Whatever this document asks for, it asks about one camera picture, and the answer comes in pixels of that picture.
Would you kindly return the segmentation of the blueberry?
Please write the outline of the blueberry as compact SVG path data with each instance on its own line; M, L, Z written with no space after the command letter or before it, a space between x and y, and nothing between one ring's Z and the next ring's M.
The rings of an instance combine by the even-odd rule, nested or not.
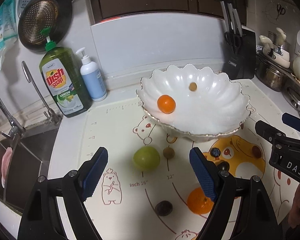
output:
M219 158L219 156L221 155L221 151L219 148L213 147L210 150L210 155L214 158Z

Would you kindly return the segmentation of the large orange mandarin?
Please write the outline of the large orange mandarin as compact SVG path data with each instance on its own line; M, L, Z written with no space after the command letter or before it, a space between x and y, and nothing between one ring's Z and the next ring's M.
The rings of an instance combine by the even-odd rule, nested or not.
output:
M204 215L212 210L214 202L198 187L189 194L186 204L193 213Z

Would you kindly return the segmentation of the brown longan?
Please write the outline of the brown longan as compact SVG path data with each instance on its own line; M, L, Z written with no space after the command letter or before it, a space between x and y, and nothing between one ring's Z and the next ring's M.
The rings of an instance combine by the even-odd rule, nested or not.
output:
M174 149L171 148L171 147L166 147L166 148L164 148L164 150L163 150L163 156L164 156L167 160L174 158L174 156L175 156L175 151L174 151Z

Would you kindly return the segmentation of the green apple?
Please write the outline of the green apple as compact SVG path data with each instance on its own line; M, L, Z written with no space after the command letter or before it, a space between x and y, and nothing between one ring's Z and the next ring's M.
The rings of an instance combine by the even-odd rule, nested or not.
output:
M151 171L160 164L160 154L152 146L143 146L133 155L133 164L140 171Z

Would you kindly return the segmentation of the dark plum grape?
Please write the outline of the dark plum grape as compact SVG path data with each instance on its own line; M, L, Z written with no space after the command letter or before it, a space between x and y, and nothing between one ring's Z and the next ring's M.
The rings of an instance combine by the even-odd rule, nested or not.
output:
M227 161L219 161L217 167L220 171L227 171L230 170L230 164Z

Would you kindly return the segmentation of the cream bear baking mat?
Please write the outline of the cream bear baking mat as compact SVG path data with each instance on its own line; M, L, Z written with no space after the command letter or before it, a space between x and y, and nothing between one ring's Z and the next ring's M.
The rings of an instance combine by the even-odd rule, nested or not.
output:
M89 160L100 147L108 151L108 163L85 207L103 239L194 239L207 220L187 206L189 194L199 187L189 162L189 152L198 147L204 153L221 150L221 159L230 164L230 173L240 178L259 176L273 205L277 221L289 213L298 183L269 165L271 144L258 136L255 123L262 120L288 137L298 133L285 125L282 112L250 81L242 82L250 96L251 115L243 128L230 138L195 143L167 134L152 123L137 98L109 103L89 110L85 122L80 163ZM253 157L256 145L262 158ZM160 154L160 164L140 171L133 164L134 153L152 146ZM167 160L163 150L171 147L175 156ZM160 217L155 206L167 200L173 211Z

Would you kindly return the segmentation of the steel pot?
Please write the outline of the steel pot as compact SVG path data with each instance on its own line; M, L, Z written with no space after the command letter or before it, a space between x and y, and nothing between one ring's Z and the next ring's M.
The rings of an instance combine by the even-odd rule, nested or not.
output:
M282 92L288 79L277 67L259 57L256 59L255 75L264 85L276 92Z

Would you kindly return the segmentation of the white scalloped bowl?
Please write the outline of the white scalloped bowl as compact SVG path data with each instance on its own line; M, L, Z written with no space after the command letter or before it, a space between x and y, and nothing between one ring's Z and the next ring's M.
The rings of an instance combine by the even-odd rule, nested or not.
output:
M195 92L189 90L192 82L198 86ZM251 115L250 96L243 94L242 85L210 67L198 69L186 64L179 68L172 64L166 70L156 69L150 77L143 77L140 86L136 95L143 111L175 137L195 142L229 137ZM157 106L158 98L165 94L176 103L171 114L162 113Z

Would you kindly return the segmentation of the cream saucepan stack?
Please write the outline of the cream saucepan stack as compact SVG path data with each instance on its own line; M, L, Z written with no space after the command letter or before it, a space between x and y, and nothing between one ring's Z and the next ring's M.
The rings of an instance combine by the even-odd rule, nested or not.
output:
M277 30L277 43L273 43L270 38L260 35L259 40L263 44L262 54L270 61L280 67L288 69L290 67L290 54L282 46L286 41L286 33L281 28Z

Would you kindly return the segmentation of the small orange in bowl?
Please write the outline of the small orange in bowl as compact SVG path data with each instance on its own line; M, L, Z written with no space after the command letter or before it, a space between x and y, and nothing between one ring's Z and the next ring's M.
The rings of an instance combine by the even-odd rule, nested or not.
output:
M165 94L158 98L157 106L162 113L171 114L175 110L176 103L171 96Z

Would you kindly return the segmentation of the tan longan in bowl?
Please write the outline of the tan longan in bowl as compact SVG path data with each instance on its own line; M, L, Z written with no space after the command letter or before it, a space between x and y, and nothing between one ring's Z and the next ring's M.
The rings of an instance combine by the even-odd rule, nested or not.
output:
M192 92L195 92L197 90L198 86L195 82L190 83L189 90Z

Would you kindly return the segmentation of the green dish soap bottle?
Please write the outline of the green dish soap bottle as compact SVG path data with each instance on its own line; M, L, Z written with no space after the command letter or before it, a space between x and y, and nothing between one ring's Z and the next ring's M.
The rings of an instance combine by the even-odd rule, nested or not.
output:
M86 112L92 99L81 77L71 48L59 47L50 37L51 28L40 34L46 38L45 55L39 64L40 73L56 105L67 118Z

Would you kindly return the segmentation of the black knife block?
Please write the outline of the black knife block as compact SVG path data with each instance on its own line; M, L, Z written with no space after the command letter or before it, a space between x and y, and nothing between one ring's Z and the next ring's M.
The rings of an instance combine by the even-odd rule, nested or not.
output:
M249 29L242 31L242 36L228 31L224 33L222 72L230 80L252 79L255 75L256 35Z

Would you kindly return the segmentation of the white blue pump bottle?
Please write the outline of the white blue pump bottle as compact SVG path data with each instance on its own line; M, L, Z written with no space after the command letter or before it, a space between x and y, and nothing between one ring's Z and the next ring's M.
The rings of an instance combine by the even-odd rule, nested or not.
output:
M82 62L80 74L90 97L95 102L104 100L107 97L107 91L98 64L90 59L85 52L85 47L76 51L76 55L78 54L81 54Z

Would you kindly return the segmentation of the packaged wipes bag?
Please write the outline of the packaged wipes bag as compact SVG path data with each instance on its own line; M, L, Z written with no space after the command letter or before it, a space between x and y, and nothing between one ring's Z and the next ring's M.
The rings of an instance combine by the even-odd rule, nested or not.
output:
M15 20L15 0L4 0L0 6L0 71L5 54L18 39Z

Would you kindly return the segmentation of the hanging metal strainer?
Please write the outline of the hanging metal strainer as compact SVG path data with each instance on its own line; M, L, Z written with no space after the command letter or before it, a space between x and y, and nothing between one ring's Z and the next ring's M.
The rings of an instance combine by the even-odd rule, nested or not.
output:
M58 43L68 32L71 20L71 0L31 0L19 18L19 40L28 50L42 52L46 38L41 31L50 28L50 39Z

